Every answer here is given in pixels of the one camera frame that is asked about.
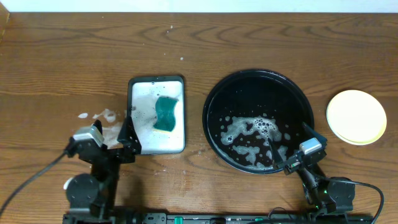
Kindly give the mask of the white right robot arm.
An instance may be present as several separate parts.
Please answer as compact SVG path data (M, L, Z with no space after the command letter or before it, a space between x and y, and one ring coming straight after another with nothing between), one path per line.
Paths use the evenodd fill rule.
M344 215L353 210L355 185L345 177L330 177L321 170L318 162L326 157L327 139L313 130L307 123L302 124L306 138L298 146L298 151L288 159L282 158L273 143L273 135L267 141L272 154L272 166L282 169L285 175L299 175L307 201L316 207L310 215Z

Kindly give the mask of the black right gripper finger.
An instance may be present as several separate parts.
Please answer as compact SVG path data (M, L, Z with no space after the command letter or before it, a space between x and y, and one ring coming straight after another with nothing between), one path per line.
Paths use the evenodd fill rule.
M321 143L321 145L327 145L327 138L316 132L311 126L307 123L303 122L302 127L304 132L310 136L311 138L317 138L317 140Z
M272 166L274 169L283 169L284 168L284 160L279 154L276 146L273 143L271 138L268 138L269 147L271 149L272 154Z

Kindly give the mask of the yellow plate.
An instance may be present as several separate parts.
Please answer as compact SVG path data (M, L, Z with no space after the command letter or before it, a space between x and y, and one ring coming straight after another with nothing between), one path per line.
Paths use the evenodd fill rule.
M360 90L336 94L326 108L326 120L338 138L357 146L376 142L387 128L383 106L375 97Z

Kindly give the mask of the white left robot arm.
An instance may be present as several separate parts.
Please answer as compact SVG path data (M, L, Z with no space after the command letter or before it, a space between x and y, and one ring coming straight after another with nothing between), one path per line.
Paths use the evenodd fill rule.
M116 208L116 190L121 164L133 163L141 153L141 144L132 118L127 117L117 141L121 148L109 149L104 143L100 120L80 128L65 149L68 157L91 164L91 172L76 175L67 181L66 196L70 208L63 223L142 223L142 215L126 208Z

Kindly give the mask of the green yellow sponge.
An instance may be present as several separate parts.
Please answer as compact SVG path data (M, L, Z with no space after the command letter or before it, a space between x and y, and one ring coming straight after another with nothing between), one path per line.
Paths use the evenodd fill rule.
M155 103L156 122L153 128L159 131L172 132L176 125L175 107L178 100L161 96Z

